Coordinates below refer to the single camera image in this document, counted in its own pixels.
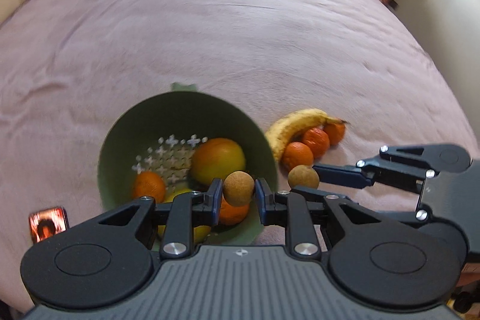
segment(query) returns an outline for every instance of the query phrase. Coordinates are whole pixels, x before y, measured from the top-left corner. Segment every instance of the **black circular cap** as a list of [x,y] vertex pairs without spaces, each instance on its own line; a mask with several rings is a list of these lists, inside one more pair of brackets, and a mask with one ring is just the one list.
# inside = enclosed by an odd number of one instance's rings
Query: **black circular cap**
[[457,228],[447,223],[430,223],[421,226],[418,231],[444,241],[457,255],[460,266],[463,266],[468,248],[463,234]]
[[379,269],[393,274],[409,274],[426,263],[425,253],[408,243],[382,243],[370,252],[371,261]]
[[444,150],[440,153],[440,160],[447,164],[455,164],[458,162],[458,153],[453,150]]
[[106,307],[131,296],[152,275],[150,251],[128,228],[82,225],[23,256],[23,284],[35,301],[67,310]]
[[112,254],[102,246],[75,244],[61,250],[55,257],[55,264],[66,274],[87,276],[104,270],[111,260]]
[[328,267],[346,292],[389,310],[442,302],[461,268],[447,243],[397,222],[347,227]]

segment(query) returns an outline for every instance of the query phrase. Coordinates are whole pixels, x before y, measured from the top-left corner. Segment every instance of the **small white cross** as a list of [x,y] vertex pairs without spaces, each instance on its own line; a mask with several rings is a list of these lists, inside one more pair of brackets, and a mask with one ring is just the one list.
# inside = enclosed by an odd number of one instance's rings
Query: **small white cross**
[[136,166],[132,166],[131,169],[136,171],[137,174],[140,174],[141,172],[145,171],[145,169],[142,167],[140,163],[137,163]]
[[178,169],[182,169],[182,167],[185,167],[185,165],[187,164],[187,160],[185,158],[178,158],[177,159],[177,164],[176,166],[178,167]]
[[170,146],[170,148],[173,148],[175,145],[179,143],[179,141],[175,138],[175,135],[170,135],[167,141],[165,141],[166,144]]
[[143,160],[145,163],[147,163],[149,166],[152,165],[152,163],[155,161],[154,158],[152,158],[152,155],[149,155],[148,158]]
[[185,179],[187,177],[188,168],[182,168],[179,171],[181,172],[181,179]]
[[172,174],[172,176],[169,178],[170,183],[177,183],[180,178],[177,178],[175,174]]
[[244,250],[244,249],[242,248],[242,249],[240,249],[240,250],[235,251],[235,254],[237,254],[237,255],[240,256],[240,257],[243,257],[243,256],[245,256],[245,255],[248,254],[248,251],[247,251],[247,250]]
[[185,147],[182,147],[177,151],[177,153],[179,157],[184,158],[187,153],[187,150],[185,149]]
[[190,137],[190,140],[187,141],[187,144],[190,145],[192,148],[195,148],[198,143],[200,143],[200,139],[197,139],[197,135],[192,135]]
[[158,150],[156,150],[155,152],[156,152],[160,157],[162,157],[163,154],[165,153],[165,150],[163,149],[162,146],[160,146],[160,147],[158,148]]
[[173,151],[172,150],[165,151],[165,153],[163,154],[163,160],[168,160],[172,156],[173,156]]
[[160,166],[158,167],[155,171],[159,172],[160,175],[163,175],[163,173],[165,172],[166,168],[164,168],[163,166]]

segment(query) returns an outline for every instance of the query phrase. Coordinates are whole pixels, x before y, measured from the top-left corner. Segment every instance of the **photo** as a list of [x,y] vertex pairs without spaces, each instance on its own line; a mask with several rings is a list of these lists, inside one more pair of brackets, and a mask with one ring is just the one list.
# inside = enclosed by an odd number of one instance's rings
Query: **photo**
[[30,215],[30,233],[34,243],[50,238],[68,228],[63,208],[52,208]]

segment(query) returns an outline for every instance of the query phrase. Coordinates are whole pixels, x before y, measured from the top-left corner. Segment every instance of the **gray ribbed plate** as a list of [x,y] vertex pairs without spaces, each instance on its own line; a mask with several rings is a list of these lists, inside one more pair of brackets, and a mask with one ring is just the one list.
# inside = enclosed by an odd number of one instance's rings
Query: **gray ribbed plate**
[[164,263],[145,290],[114,307],[71,313],[39,306],[26,319],[454,320],[458,317],[446,306],[407,314],[363,307],[340,293],[319,264],[294,260],[283,247],[202,246],[190,259]]

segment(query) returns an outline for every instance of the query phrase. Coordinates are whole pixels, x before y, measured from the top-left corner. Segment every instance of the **fruit in bucket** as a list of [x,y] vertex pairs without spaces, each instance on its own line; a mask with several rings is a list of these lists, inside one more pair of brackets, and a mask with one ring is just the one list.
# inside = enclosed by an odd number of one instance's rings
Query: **fruit in bucket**
[[[230,169],[224,179],[234,171],[248,168],[255,178],[265,178],[272,192],[278,190],[272,151],[262,129],[251,118],[220,98],[201,92],[172,91],[131,107],[109,131],[98,160],[102,207],[112,210],[131,202],[137,173],[149,170],[163,178],[167,194],[179,186],[193,190],[208,188],[210,183],[203,185],[192,177],[191,157],[214,138],[234,140],[236,144],[231,143],[243,150],[239,152],[241,164]],[[217,229],[216,235],[207,241],[247,246],[262,230],[263,225],[252,210],[241,224],[233,229]]]
[[162,203],[165,198],[165,183],[156,172],[141,172],[133,185],[133,198],[150,196],[155,198],[156,203]]
[[223,197],[231,206],[245,206],[254,192],[254,179],[243,171],[232,172],[223,182]]
[[306,186],[316,189],[320,185],[320,178],[313,168],[299,165],[289,172],[289,185],[291,188]]
[[234,226],[241,223],[247,217],[250,204],[235,207],[231,206],[225,198],[222,197],[222,204],[220,206],[219,222],[225,226]]
[[210,139],[195,150],[191,157],[190,175],[209,186],[214,178],[225,180],[234,171],[245,170],[245,155],[233,140]]
[[[188,189],[188,188],[183,188],[183,189],[180,189],[180,190],[176,190],[165,198],[164,203],[173,202],[173,199],[177,195],[183,194],[183,193],[188,193],[189,191],[191,191],[191,190]],[[193,237],[194,237],[193,241],[194,241],[194,243],[195,244],[202,243],[202,241],[204,241],[207,238],[207,236],[208,236],[208,234],[210,233],[211,230],[212,230],[212,228],[209,227],[209,226],[195,227],[193,229],[193,234],[194,234],[193,235]],[[158,226],[158,234],[160,236],[163,236],[164,231],[165,231],[165,226]]]

